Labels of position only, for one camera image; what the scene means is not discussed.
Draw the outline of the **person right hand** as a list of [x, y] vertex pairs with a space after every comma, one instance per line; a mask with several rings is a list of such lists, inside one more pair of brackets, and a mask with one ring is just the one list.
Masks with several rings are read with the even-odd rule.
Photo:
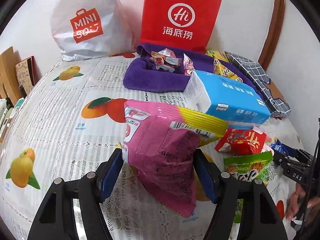
[[[286, 219], [291, 221], [299, 211], [298, 200], [300, 197], [305, 197], [306, 192], [304, 189], [297, 183], [295, 192], [291, 195], [289, 205], [286, 211]], [[319, 197], [315, 196], [311, 198], [307, 204], [307, 208], [311, 209], [307, 219], [306, 224], [310, 224], [319, 213]]]

